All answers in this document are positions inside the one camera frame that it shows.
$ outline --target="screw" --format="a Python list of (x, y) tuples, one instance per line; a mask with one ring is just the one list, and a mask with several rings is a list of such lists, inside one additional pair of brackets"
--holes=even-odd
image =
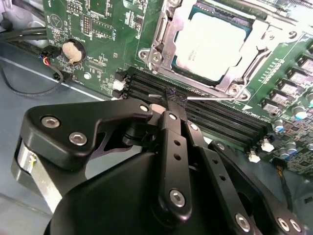
[(244, 218), (241, 214), (237, 213), (235, 215), (235, 218), (236, 218), (236, 222), (237, 224), (239, 225), (239, 227), (245, 231), (246, 233), (250, 231), (250, 225), (247, 221), (246, 218)]
[(290, 31), (289, 32), (289, 38), (290, 39), (294, 39), (296, 36), (297, 36), (297, 32), (295, 32), (295, 31)]
[(141, 52), (141, 53), (140, 53), (140, 57), (141, 57), (142, 59), (145, 59), (145, 58), (147, 58), (147, 54), (146, 54), (145, 52)]
[(185, 198), (178, 190), (173, 189), (170, 191), (170, 199), (177, 207), (183, 207), (185, 205)]
[(155, 53), (153, 53), (153, 60), (154, 62), (158, 63), (162, 58), (162, 55), (160, 52), (156, 51)]
[(309, 143), (307, 147), (308, 150), (313, 151), (313, 143)]
[(224, 150), (224, 149), (225, 149), (224, 145), (222, 145), (221, 143), (218, 143), (218, 144), (217, 144), (217, 147), (220, 148), (221, 150)]
[(194, 129), (195, 131), (198, 131), (198, 127), (197, 127), (195, 124), (191, 123), (190, 126), (191, 126), (191, 128)]
[(44, 117), (41, 123), (47, 128), (57, 128), (60, 126), (60, 121), (55, 117)]
[(176, 119), (177, 119), (177, 117), (176, 117), (174, 114), (170, 114), (169, 116), (170, 116), (170, 118), (173, 119), (173, 120), (176, 120)]
[(295, 222), (293, 219), (289, 220), (290, 223), (292, 224), (293, 228), (296, 229), (297, 232), (301, 232), (301, 228), (300, 226), (297, 224), (297, 222)]
[(144, 106), (144, 105), (140, 105), (140, 108), (141, 108), (141, 110), (142, 111), (145, 111), (145, 112), (147, 112), (149, 109), (146, 107), (146, 106)]
[(91, 79), (91, 74), (88, 72), (84, 73), (84, 78), (87, 80)]
[(157, 56), (154, 56), (154, 57), (153, 57), (153, 60), (154, 60), (155, 62), (159, 62), (159, 59), (158, 59)]
[(80, 132), (73, 132), (68, 138), (74, 145), (83, 146), (87, 143), (87, 137)]
[(239, 92), (239, 87), (238, 87), (238, 85), (236, 85), (236, 84), (230, 86), (229, 89), (228, 89), (228, 93), (229, 93), (230, 95), (237, 95), (238, 92)]
[(180, 4), (180, 0), (170, 0), (171, 5), (178, 6)]
[(282, 218), (278, 218), (277, 220), (278, 220), (280, 226), (281, 226), (286, 232), (289, 232), (289, 231), (290, 231), (288, 224), (287, 224)]

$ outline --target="silver metal part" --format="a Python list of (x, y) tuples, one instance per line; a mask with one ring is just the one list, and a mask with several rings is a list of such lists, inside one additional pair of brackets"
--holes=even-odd
[(169, 114), (170, 118), (173, 119), (173, 120), (176, 120), (177, 117), (174, 115), (174, 114)]
[(190, 126), (191, 126), (191, 128), (194, 129), (195, 131), (198, 131), (198, 130), (199, 130), (199, 128), (197, 127), (197, 125), (195, 125), (195, 124), (193, 124), (193, 123), (191, 123)]
[(291, 225), (293, 226), (293, 228), (297, 231), (297, 232), (301, 232), (301, 228), (300, 226), (297, 224), (297, 222), (295, 222), (293, 219), (289, 220)]
[(290, 228), (288, 226), (288, 224), (285, 222), (285, 220), (283, 220), (282, 218), (278, 218), (277, 219), (280, 226), (286, 231), (286, 232), (289, 232), (290, 231)]
[(183, 207), (185, 205), (185, 198), (178, 190), (173, 189), (170, 191), (170, 199), (177, 207)]
[(32, 176), (40, 193), (47, 201), (50, 210), (54, 212), (62, 196), (38, 156), (22, 142), (17, 160), (20, 167)]
[(74, 145), (83, 146), (87, 143), (87, 137), (80, 132), (73, 132), (68, 137), (69, 141)]
[[(154, 74), (162, 74), (182, 82), (190, 87), (190, 91), (199, 95), (189, 97), (189, 100), (249, 100), (251, 94), (246, 87), (271, 52), (280, 43), (293, 42), (301, 35), (291, 23), (270, 16), (266, 21), (259, 21), (252, 15), (208, 0), (213, 6), (224, 8), (225, 11), (254, 19), (252, 31), (240, 49), (240, 62), (227, 70), (217, 86), (208, 86), (172, 70), (177, 49), (175, 38), (179, 31), (184, 30), (192, 7), (197, 3), (196, 0), (184, 0), (181, 5), (178, 2), (179, 0), (164, 0), (152, 45), (150, 48), (140, 49), (138, 55)], [(240, 85), (238, 92), (230, 89), (234, 84)]]
[(224, 145), (222, 145), (221, 143), (218, 143), (217, 146), (218, 146), (218, 148), (220, 148), (221, 150), (225, 150)]
[(145, 111), (145, 112), (147, 112), (149, 109), (146, 107), (146, 106), (144, 106), (144, 105), (140, 105), (139, 106), (140, 107), (140, 109), (142, 110), (142, 111)]
[(308, 150), (313, 151), (313, 143), (307, 145)]
[(246, 233), (248, 233), (248, 232), (250, 231), (251, 227), (250, 227), (250, 225), (249, 225), (247, 219), (244, 218), (244, 217), (243, 217), (241, 214), (239, 214), (239, 213), (235, 215), (235, 218), (236, 218), (236, 222), (237, 222), (237, 224), (239, 225), (239, 227), (240, 227), (243, 231), (245, 231)]
[(60, 121), (55, 117), (44, 117), (41, 123), (47, 128), (57, 128), (60, 126)]

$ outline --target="bolt head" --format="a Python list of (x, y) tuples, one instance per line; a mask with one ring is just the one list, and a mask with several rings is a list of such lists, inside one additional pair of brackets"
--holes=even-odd
[(74, 145), (83, 146), (87, 143), (87, 137), (80, 132), (73, 132), (69, 136), (69, 141)]
[(47, 128), (57, 128), (60, 126), (60, 121), (55, 117), (44, 117), (41, 123)]

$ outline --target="black metal bracket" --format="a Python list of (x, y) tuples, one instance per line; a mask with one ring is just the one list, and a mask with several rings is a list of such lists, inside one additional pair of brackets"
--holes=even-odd
[[(33, 190), (39, 190), (47, 201), (51, 198), (51, 192), (46, 191), (47, 182), (50, 183), (52, 192), (61, 197), (56, 207), (59, 214), (65, 210), (59, 208), (64, 206), (63, 197), (75, 194), (78, 200), (79, 193), (85, 194), (81, 191), (84, 188), (101, 188), (101, 176), (88, 181), (83, 176), (89, 159), (112, 151), (126, 151), (136, 144), (143, 147), (142, 154), (136, 157), (149, 162), (146, 162), (148, 165), (154, 162), (155, 179), (151, 182), (154, 190), (149, 203), (154, 218), (163, 227), (176, 229), (194, 224), (193, 208), (195, 218), (202, 214), (195, 207), (199, 198), (192, 197), (195, 182), (191, 180), (189, 169), (190, 165), (197, 164), (203, 176), (202, 187), (206, 188), (208, 196), (212, 194), (217, 198), (214, 203), (216, 210), (220, 210), (223, 231), (227, 234), (305, 234), (297, 218), (243, 168), (229, 146), (218, 141), (208, 146), (200, 129), (186, 119), (183, 97), (175, 96), (175, 90), (165, 97), (163, 104), (167, 110), (162, 113), (137, 99), (32, 108), (23, 120), (14, 158), (17, 164), (12, 165), (12, 171), (20, 168), (28, 179), (31, 176), (37, 186)], [(118, 169), (128, 168), (114, 170), (119, 175), (122, 173)], [(47, 180), (39, 180), (39, 174)], [(90, 200), (98, 199), (93, 194)], [(50, 204), (50, 208), (55, 209), (53, 206), (57, 203)], [(55, 224), (58, 223), (51, 223), (51, 231)]]

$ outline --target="green circuit board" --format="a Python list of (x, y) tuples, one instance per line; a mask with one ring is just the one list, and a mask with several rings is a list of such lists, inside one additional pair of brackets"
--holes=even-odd
[[(49, 43), (62, 47), (66, 39), (73, 38), (81, 42), (87, 51), (86, 59), (76, 66), (70, 66), (62, 56), (51, 62), (74, 74), (75, 82), (111, 97), (118, 69), (135, 67), (151, 73), (140, 60), (138, 51), (151, 46), (162, 3), (161, 0), (44, 0)], [(260, 19), (264, 17), (257, 11), (248, 10), (248, 13)], [(262, 103), (279, 82), (287, 78), (292, 68), (301, 69), (299, 58), (304, 55), (313, 57), (309, 51), (311, 46), (313, 37), (305, 31), (296, 42), (280, 44), (249, 83), (247, 89), (251, 99), (246, 102), (223, 102), (230, 109), (270, 123), (278, 118), (287, 123), (286, 131), (280, 134), (283, 139), (281, 146), (276, 146), (276, 149), (294, 141), (298, 154), (289, 159), (289, 169), (309, 176), (313, 176), (313, 151), (307, 149), (307, 145), (313, 143), (313, 109), (305, 96), (312, 90), (311, 82), (305, 82), (302, 91), (295, 94), (294, 99), (277, 114), (264, 110)], [(192, 90), (170, 77), (161, 74), (158, 77)], [(294, 117), (292, 108), (297, 104), (307, 110), (305, 120)], [(273, 156), (279, 157), (278, 150), (267, 155), (265, 160), (269, 161)]]

